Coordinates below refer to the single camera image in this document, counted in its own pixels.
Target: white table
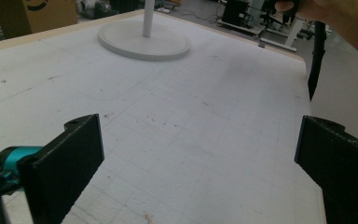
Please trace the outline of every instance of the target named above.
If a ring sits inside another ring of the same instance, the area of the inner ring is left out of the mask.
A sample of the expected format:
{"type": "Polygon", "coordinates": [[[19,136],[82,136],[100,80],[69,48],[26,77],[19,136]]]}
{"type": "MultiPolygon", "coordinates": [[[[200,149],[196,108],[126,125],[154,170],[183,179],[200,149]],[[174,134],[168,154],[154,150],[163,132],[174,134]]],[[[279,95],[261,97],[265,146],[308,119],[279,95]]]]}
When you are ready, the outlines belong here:
{"type": "MultiPolygon", "coordinates": [[[[163,15],[191,39],[184,59],[98,43],[102,24],[140,14],[0,42],[0,151],[100,114],[105,161],[63,223],[325,223],[320,188],[293,161],[310,113],[304,62],[163,15]]],[[[32,223],[23,193],[5,202],[13,223],[32,223]]]]}

